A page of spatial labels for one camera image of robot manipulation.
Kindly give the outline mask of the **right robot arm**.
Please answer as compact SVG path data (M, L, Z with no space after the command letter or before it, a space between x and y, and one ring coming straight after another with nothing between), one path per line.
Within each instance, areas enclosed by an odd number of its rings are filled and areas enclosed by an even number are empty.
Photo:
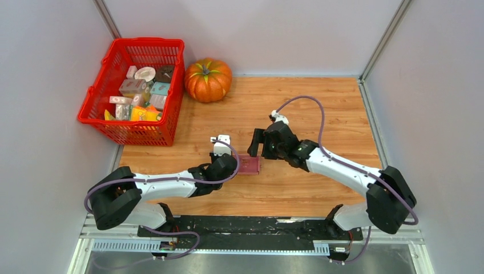
M260 144L263 158L284 160L294 168L326 176L365 198L362 203L340 204L330 211L325 230L331 238L340 239L351 229L370 226L394 235L408 223L416 198L397 168L371 168L340 157L312 140L298 139L283 122L256 128L247 153L257 156Z

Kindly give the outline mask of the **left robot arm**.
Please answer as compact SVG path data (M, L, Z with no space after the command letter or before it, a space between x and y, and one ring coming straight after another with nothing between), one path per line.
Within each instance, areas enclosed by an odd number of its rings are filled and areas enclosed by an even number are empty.
M151 201L208 195L234 177L238 167L238 159L230 154L177 174L139 174L123 166L91 187L84 204L93 214L98 230L126 223L151 228L166 237L175 227L171 212L166 204Z

